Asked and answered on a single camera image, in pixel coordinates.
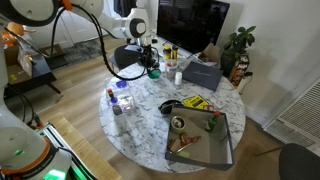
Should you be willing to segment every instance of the gray tray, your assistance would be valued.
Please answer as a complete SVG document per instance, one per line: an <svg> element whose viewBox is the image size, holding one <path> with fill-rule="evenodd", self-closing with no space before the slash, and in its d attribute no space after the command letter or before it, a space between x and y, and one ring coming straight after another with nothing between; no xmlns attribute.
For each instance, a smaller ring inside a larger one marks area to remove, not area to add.
<svg viewBox="0 0 320 180"><path fill-rule="evenodd" d="M228 170L234 165L233 147L226 114L221 113L211 133L204 130L207 119L212 116L211 111L176 105L171 112L171 118L174 116L180 116L186 120L185 132L189 137L201 136L201 139L183 149L182 153L172 153L167 150L165 154L167 160L219 170ZM169 130L167 144L170 139L179 137L178 134Z"/></svg>

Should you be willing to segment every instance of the green plant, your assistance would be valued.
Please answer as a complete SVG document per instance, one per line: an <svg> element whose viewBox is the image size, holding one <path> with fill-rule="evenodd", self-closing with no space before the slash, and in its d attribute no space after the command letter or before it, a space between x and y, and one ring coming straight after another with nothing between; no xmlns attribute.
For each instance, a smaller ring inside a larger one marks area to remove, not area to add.
<svg viewBox="0 0 320 180"><path fill-rule="evenodd" d="M251 26L246 29L244 27L240 27L238 32L234 32L229 36L229 42L223 46L224 53L234 59L237 60L247 53L246 48L251 46L255 42L255 38L252 35L252 31L256 28L256 26Z"/></svg>

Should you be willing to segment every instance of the marble table top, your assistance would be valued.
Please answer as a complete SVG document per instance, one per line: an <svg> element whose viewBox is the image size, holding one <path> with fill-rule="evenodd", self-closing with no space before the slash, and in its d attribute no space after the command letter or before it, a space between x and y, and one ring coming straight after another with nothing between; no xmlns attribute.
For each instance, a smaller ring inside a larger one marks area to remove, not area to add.
<svg viewBox="0 0 320 180"><path fill-rule="evenodd" d="M179 70L182 71L189 62L189 60L179 60ZM141 66L133 64L120 71L119 75L135 77L142 71ZM136 110L130 114L115 116L107 103L104 91L100 100L100 121L113 146L141 166L161 172L179 173L204 169L165 159L170 119L168 115L160 113L158 106L170 99L182 101L185 98L201 95L215 106L215 110L226 113L233 148L242 137L245 127L244 105L238 92L224 77L221 78L216 92L184 80L179 87L176 87L174 80L167 79L165 73L159 79L153 80L143 76L128 84L135 98Z"/></svg>

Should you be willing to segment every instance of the plant pot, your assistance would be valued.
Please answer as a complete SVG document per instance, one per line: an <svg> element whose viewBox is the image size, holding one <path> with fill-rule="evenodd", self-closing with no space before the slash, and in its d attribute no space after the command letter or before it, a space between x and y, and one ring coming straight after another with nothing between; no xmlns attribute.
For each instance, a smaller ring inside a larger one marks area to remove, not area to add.
<svg viewBox="0 0 320 180"><path fill-rule="evenodd" d="M221 55L221 70L223 71L223 76L229 78L231 70L235 64L236 60L227 56L224 52Z"/></svg>

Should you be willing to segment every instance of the radiator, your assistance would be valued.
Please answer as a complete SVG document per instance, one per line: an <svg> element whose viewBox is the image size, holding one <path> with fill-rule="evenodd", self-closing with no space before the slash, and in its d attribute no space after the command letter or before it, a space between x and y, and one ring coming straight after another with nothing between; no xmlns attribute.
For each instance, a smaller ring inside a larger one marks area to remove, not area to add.
<svg viewBox="0 0 320 180"><path fill-rule="evenodd" d="M320 80L263 128L283 143L300 144L320 156Z"/></svg>

